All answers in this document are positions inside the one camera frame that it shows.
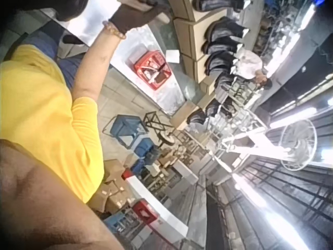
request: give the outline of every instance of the dark hair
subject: dark hair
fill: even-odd
[[[273,86],[273,83],[272,83],[271,79],[267,78],[267,81],[264,85],[264,90],[270,90],[272,86]]]

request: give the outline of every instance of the wrist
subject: wrist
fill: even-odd
[[[109,32],[110,34],[113,34],[117,36],[118,38],[125,40],[126,35],[118,30],[118,28],[110,21],[103,21],[104,29]]]

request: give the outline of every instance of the stool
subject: stool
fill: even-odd
[[[110,134],[126,149],[130,149],[140,135],[147,134],[148,129],[139,116],[117,115]]]

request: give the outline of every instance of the yellow shirt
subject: yellow shirt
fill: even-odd
[[[0,70],[1,138],[23,146],[86,203],[104,174],[96,102],[72,102],[56,63],[32,45],[19,46]]]

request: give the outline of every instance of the paper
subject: paper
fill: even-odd
[[[180,53],[177,49],[169,49],[166,51],[165,59],[168,63],[179,64],[180,63]]]

